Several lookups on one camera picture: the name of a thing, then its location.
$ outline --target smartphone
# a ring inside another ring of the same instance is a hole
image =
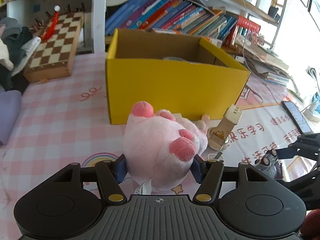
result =
[[[288,112],[294,124],[298,127],[301,134],[311,134],[313,131],[307,123],[302,113],[300,113],[297,106],[289,101],[282,101],[282,106]]]

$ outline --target yellow box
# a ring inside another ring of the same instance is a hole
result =
[[[186,61],[162,60],[180,57]],[[108,49],[106,82],[111,124],[125,124],[138,101],[190,120],[221,119],[250,72],[222,49],[190,35],[117,29]]]

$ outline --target table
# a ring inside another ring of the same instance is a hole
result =
[[[104,54],[76,56],[71,77],[27,88],[9,143],[0,148],[2,240],[21,236],[13,208],[25,193],[71,162],[88,167],[122,154],[125,125],[109,123],[104,62]],[[297,128],[278,105],[283,99],[295,100],[280,85],[263,82],[254,75],[249,78],[237,103],[244,109],[243,116],[223,154],[226,166],[237,166],[241,161],[253,163],[268,149],[286,147],[296,140]],[[207,149],[202,157],[206,159],[211,151]],[[305,174],[313,166],[303,159],[295,163],[302,165],[291,165],[294,176]],[[129,197],[138,184],[127,174],[120,186]],[[221,195],[234,186],[224,183]],[[95,183],[85,183],[84,187],[98,193]],[[181,185],[158,194],[189,194],[192,198],[198,187],[189,173]]]

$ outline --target purple chair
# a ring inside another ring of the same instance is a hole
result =
[[[21,93],[0,92],[0,145],[7,144],[21,108]]]

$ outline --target pink plush toy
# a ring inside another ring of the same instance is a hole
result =
[[[132,178],[140,185],[152,178],[153,191],[179,185],[193,157],[201,155],[208,145],[205,122],[198,121],[197,126],[186,118],[176,119],[167,110],[154,114],[145,101],[136,103],[123,136],[123,152]]]

